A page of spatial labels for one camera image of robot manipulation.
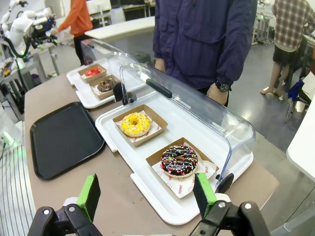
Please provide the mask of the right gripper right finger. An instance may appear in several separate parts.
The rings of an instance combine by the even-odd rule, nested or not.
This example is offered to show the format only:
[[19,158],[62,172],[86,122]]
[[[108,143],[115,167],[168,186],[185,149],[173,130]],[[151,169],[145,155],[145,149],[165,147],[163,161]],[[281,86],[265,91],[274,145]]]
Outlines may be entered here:
[[218,200],[204,173],[195,174],[193,193],[201,214],[201,221],[191,236],[217,236],[221,230],[234,236],[269,236],[270,232],[255,202],[239,206]]

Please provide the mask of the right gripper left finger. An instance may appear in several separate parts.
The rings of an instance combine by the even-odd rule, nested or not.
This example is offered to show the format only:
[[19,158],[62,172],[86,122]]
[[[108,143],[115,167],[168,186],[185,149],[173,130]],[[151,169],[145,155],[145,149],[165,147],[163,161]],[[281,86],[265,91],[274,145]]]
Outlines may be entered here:
[[78,197],[65,200],[59,210],[49,206],[37,209],[32,220],[29,236],[100,236],[94,225],[94,216],[101,189],[97,175],[89,175]]

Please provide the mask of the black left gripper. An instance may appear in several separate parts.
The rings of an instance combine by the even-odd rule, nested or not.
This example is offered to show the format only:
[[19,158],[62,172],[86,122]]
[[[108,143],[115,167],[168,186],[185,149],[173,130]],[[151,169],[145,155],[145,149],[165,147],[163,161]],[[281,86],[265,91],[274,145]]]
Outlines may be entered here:
[[53,34],[47,35],[46,32],[48,32],[51,29],[51,24],[49,22],[44,22],[40,25],[36,25],[33,27],[33,31],[31,33],[31,45],[33,47],[37,47],[40,51],[45,50],[45,44],[44,42],[53,43],[55,46],[58,45],[57,37]]

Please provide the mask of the person's left hand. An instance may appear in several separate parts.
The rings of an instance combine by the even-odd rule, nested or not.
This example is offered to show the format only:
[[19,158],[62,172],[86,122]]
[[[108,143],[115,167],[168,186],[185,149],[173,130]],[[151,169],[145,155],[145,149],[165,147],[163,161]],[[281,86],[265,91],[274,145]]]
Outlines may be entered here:
[[213,83],[208,89],[206,95],[214,101],[227,107],[230,86],[219,82]]

